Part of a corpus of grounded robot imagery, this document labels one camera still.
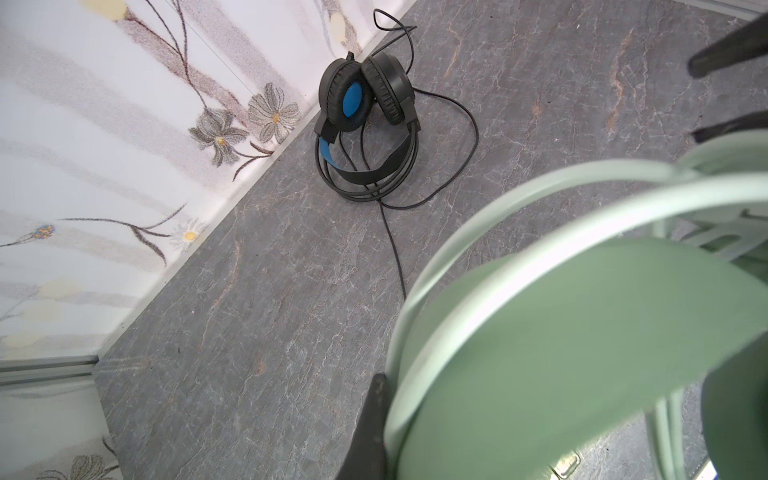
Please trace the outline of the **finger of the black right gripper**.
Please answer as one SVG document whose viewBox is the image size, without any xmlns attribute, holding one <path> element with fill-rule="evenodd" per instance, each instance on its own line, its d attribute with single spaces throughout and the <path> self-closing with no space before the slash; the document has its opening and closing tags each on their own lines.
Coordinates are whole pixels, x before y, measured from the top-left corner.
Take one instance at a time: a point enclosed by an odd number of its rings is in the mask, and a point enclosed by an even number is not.
<svg viewBox="0 0 768 480">
<path fill-rule="evenodd" d="M 764 13 L 694 54 L 687 63 L 692 78 L 767 55 L 767 21 Z"/>
<path fill-rule="evenodd" d="M 764 110 L 697 129 L 692 132 L 692 137 L 696 143 L 704 143 L 735 132 L 761 129 L 766 130 L 767 124 L 768 111 Z"/>
</svg>

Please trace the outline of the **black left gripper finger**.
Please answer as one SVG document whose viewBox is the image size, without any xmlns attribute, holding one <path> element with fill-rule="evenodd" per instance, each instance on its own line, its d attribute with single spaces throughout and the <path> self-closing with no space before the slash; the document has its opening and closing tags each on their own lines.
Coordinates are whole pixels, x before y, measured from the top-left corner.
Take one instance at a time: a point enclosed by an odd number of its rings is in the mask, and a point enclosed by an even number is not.
<svg viewBox="0 0 768 480">
<path fill-rule="evenodd" d="M 336 480 L 383 480 L 387 476 L 384 427 L 390 393 L 384 373 L 373 376 L 350 447 Z"/>
</svg>

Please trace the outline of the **mint green headphones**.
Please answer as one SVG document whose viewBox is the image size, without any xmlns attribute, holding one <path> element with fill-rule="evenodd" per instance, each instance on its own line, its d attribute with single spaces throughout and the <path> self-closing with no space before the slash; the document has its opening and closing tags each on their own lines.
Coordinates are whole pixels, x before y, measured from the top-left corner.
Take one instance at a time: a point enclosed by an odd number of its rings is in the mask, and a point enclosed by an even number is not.
<svg viewBox="0 0 768 480">
<path fill-rule="evenodd" d="M 649 189 L 437 289 L 507 217 L 612 181 Z M 721 136 L 673 164 L 583 163 L 499 197 L 415 281 L 386 374 L 392 479 L 529 479 L 639 412 L 658 475 L 682 479 L 682 391 L 695 381 L 718 476 L 765 478 L 766 132 Z"/>
</svg>

